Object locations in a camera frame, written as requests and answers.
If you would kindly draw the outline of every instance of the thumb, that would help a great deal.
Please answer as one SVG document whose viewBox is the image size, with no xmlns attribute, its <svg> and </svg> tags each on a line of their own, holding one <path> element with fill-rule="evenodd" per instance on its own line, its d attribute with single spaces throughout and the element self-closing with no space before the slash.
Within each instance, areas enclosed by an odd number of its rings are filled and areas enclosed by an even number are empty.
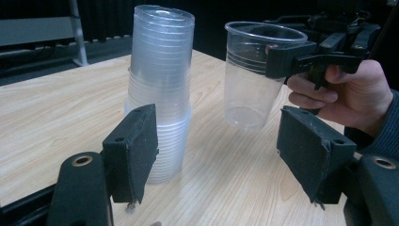
<svg viewBox="0 0 399 226">
<path fill-rule="evenodd" d="M 385 78 L 381 65 L 371 59 L 361 61 L 358 71 L 355 73 L 345 73 L 337 65 L 329 65 L 326 71 L 326 80 L 331 84 L 353 82 L 367 86 L 380 78 Z"/>
</svg>

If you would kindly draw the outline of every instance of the black curtain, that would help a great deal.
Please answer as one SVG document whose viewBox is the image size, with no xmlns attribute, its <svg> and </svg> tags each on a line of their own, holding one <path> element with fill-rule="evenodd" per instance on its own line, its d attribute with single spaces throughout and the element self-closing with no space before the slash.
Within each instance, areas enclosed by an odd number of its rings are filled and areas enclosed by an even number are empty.
<svg viewBox="0 0 399 226">
<path fill-rule="evenodd" d="M 134 0 L 78 0 L 84 39 L 106 41 L 133 32 Z M 0 20 L 71 16 L 69 0 L 0 0 Z"/>
<path fill-rule="evenodd" d="M 394 8 L 375 8 L 381 13 L 375 17 L 377 22 L 381 21 L 382 31 L 372 51 L 371 58 L 379 61 L 387 76 L 390 87 L 399 90 L 398 57 L 399 52 L 399 5 Z"/>
</svg>

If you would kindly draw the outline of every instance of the dark background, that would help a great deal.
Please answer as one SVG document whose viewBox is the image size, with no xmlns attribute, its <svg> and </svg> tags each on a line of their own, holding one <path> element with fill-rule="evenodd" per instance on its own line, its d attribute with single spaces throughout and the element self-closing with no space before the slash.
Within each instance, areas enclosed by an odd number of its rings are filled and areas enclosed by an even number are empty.
<svg viewBox="0 0 399 226">
<path fill-rule="evenodd" d="M 380 4 L 382 0 L 373 0 L 364 9 L 372 15 L 370 23 L 385 28 L 392 7 Z M 178 8 L 192 13 L 196 18 L 193 47 L 213 57 L 225 59 L 227 32 L 224 25 L 231 21 L 274 20 L 282 15 L 315 15 L 321 12 L 318 0 L 78 0 L 85 41 L 111 43 L 109 39 L 131 36 L 133 33 L 134 7 L 148 4 L 167 8 Z M 351 2 L 362 3 L 365 0 L 323 0 L 326 3 L 346 5 Z M 68 16 L 68 0 L 0 0 L 0 20 L 11 18 L 34 18 Z M 381 62 L 390 85 L 398 88 L 399 79 L 396 69 L 398 53 L 399 24 L 397 13 L 393 17 L 384 40 L 379 41 L 373 58 Z M 74 40 L 57 40 L 56 44 L 68 45 Z M 37 43 L 0 47 L 34 49 Z"/>
</svg>

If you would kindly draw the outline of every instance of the stack of plastic cups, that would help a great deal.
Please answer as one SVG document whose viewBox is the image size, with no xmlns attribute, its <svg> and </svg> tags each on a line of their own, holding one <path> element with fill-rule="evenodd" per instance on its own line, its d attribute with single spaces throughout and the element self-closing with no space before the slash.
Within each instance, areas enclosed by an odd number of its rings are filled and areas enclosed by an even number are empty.
<svg viewBox="0 0 399 226">
<path fill-rule="evenodd" d="M 159 154 L 149 184 L 182 168 L 191 119 L 190 64 L 194 16 L 175 8 L 135 7 L 132 62 L 125 113 L 155 104 Z"/>
</svg>

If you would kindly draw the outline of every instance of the hand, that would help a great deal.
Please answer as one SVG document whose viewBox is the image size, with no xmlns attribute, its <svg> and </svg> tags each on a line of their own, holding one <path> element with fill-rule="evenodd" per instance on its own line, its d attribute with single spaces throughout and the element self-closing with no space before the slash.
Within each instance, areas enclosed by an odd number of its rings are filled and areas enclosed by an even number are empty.
<svg viewBox="0 0 399 226">
<path fill-rule="evenodd" d="M 293 91 L 290 102 L 307 109 L 321 108 L 320 118 L 376 137 L 393 99 L 381 65 L 374 60 L 363 60 L 353 74 L 331 65 L 326 80 L 330 83 L 327 89 L 314 90 L 306 74 L 292 76 L 287 82 Z"/>
</svg>

